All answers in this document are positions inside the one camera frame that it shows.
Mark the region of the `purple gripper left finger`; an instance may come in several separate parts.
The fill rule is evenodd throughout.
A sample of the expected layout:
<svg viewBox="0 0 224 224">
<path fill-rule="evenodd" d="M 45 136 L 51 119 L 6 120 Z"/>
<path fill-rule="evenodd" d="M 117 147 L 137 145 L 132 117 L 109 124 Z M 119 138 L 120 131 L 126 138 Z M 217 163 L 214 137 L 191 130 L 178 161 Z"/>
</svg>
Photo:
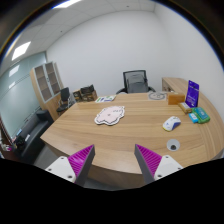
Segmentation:
<svg viewBox="0 0 224 224">
<path fill-rule="evenodd" d="M 95 146 L 90 145 L 68 157 L 60 156 L 46 168 L 46 171 L 79 186 L 84 186 L 94 156 Z"/>
</svg>

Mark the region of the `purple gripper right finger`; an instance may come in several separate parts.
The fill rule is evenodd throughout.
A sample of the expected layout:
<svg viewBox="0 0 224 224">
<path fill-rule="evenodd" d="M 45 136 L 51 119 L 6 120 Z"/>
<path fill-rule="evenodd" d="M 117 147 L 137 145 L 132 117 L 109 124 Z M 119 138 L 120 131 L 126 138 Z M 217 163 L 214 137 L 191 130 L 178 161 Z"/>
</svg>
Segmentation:
<svg viewBox="0 0 224 224">
<path fill-rule="evenodd" d="M 146 184 L 160 180 L 182 169 L 182 166 L 171 156 L 161 156 L 138 144 L 135 145 L 134 154 Z"/>
</svg>

